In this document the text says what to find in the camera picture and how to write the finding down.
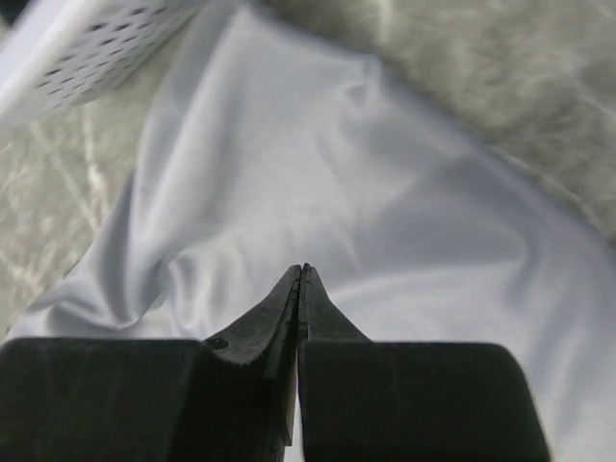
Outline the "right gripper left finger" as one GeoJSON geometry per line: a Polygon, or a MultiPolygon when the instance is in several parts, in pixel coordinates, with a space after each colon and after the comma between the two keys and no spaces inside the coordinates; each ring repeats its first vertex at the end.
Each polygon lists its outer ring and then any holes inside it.
{"type": "Polygon", "coordinates": [[[5,461],[280,461],[299,267],[204,341],[31,337],[1,348],[5,461]]]}

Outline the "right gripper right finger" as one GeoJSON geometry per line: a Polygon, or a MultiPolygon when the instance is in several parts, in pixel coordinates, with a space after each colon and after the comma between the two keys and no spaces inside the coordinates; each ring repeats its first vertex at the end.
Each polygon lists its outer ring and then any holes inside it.
{"type": "Polygon", "coordinates": [[[298,392],[308,461],[547,461],[526,376],[503,346],[376,342],[305,266],[298,392]]]}

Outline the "grey pillowcase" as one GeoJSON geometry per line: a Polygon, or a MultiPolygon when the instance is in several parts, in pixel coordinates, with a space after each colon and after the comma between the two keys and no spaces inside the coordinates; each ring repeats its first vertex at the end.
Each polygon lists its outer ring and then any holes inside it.
{"type": "Polygon", "coordinates": [[[10,337],[202,340],[314,264],[378,340],[521,362],[557,461],[615,457],[615,255],[378,58],[209,6],[81,261],[10,337]]]}

